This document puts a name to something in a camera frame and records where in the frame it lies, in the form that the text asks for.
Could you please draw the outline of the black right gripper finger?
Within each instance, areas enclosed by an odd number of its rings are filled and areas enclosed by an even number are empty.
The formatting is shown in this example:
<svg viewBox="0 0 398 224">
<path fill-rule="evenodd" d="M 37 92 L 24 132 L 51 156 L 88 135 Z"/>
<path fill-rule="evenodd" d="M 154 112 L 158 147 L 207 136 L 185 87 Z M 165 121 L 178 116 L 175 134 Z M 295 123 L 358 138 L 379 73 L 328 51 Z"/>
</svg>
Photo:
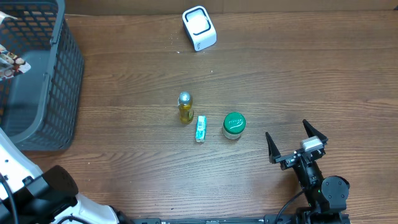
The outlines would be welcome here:
<svg viewBox="0 0 398 224">
<path fill-rule="evenodd" d="M 303 123 L 303 126 L 304 126 L 304 128 L 306 130 L 306 133 L 307 133 L 308 137 L 311 138 L 311 137 L 316 136 L 317 138 L 319 138 L 321 140 L 321 142 L 323 144 L 327 143 L 328 138 L 324 134 L 319 132 L 317 129 L 315 129 L 306 119 L 304 119 L 302 121 L 302 123 Z"/>
<path fill-rule="evenodd" d="M 269 162 L 271 164 L 279 163 L 279 158 L 281 157 L 280 152 L 268 132 L 266 132 L 266 140 L 269 150 Z"/>
</svg>

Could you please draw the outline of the green lid glass jar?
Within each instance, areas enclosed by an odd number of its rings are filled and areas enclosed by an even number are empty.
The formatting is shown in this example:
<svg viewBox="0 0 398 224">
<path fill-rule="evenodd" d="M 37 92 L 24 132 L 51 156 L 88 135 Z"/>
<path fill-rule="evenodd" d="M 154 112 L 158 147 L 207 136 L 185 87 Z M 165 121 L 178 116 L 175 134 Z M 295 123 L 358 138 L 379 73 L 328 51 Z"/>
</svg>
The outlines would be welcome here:
<svg viewBox="0 0 398 224">
<path fill-rule="evenodd" d="M 241 113 L 232 112 L 225 116 L 222 132 L 226 138 L 235 140 L 241 137 L 245 127 L 245 117 Z"/>
</svg>

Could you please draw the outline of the teal Kleenex tissue pack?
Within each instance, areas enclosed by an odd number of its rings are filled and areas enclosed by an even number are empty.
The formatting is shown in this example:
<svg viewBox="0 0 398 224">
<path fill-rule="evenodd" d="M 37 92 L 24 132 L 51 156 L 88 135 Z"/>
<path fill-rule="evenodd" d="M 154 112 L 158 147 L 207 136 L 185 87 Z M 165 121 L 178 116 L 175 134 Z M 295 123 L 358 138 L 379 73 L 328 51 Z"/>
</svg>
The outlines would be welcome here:
<svg viewBox="0 0 398 224">
<path fill-rule="evenodd" d="M 196 142 L 205 142 L 206 136 L 206 116 L 200 115 L 197 119 L 197 126 L 195 131 Z"/>
</svg>

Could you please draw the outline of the yellow oil bottle silver cap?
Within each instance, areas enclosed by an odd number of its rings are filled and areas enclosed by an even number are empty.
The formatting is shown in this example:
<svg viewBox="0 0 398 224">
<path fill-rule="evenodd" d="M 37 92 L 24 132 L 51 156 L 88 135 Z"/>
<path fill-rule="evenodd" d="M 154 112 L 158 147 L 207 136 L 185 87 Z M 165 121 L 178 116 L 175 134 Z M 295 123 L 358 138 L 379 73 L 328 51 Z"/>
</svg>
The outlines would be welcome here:
<svg viewBox="0 0 398 224">
<path fill-rule="evenodd" d="M 178 96 L 178 110 L 180 121 L 189 124 L 193 120 L 193 97 L 189 92 L 183 91 Z"/>
</svg>

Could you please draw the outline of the brown snack packet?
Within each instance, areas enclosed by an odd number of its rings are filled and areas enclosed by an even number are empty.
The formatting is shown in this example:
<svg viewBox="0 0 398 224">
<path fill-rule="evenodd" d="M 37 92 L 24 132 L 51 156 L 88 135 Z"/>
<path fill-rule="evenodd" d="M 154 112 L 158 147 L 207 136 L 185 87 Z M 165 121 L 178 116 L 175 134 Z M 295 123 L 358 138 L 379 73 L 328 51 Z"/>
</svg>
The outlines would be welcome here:
<svg viewBox="0 0 398 224">
<path fill-rule="evenodd" d="M 28 72 L 30 69 L 30 64 L 23 58 L 8 51 L 5 46 L 1 45 L 1 81 L 12 79 Z"/>
</svg>

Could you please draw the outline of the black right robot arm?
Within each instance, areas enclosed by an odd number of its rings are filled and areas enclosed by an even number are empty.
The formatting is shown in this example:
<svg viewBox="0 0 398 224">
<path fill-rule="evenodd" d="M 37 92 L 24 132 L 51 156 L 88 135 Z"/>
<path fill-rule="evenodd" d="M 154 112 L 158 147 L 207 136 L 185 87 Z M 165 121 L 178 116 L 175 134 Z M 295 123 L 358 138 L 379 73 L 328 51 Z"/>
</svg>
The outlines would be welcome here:
<svg viewBox="0 0 398 224">
<path fill-rule="evenodd" d="M 274 217 L 265 220 L 274 223 L 350 223 L 346 210 L 349 182 L 338 175 L 324 177 L 316 160 L 325 155 L 328 138 L 315 129 L 307 120 L 302 121 L 308 135 L 300 143 L 300 149 L 282 156 L 271 135 L 266 133 L 269 161 L 280 164 L 282 170 L 292 168 L 297 176 L 301 191 L 293 196 Z M 308 206 L 296 209 L 295 214 L 283 217 L 286 208 L 298 197 L 304 195 Z"/>
</svg>

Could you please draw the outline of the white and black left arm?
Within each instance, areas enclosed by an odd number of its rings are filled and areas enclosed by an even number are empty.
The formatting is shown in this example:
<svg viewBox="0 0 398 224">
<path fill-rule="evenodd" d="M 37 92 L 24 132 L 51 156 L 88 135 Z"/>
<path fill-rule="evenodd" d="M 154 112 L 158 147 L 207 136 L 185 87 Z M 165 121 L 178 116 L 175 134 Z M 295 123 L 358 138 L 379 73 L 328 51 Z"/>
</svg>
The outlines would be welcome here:
<svg viewBox="0 0 398 224">
<path fill-rule="evenodd" d="M 61 166 L 47 172 L 1 131 L 1 223 L 131 223 L 123 212 L 79 193 Z"/>
</svg>

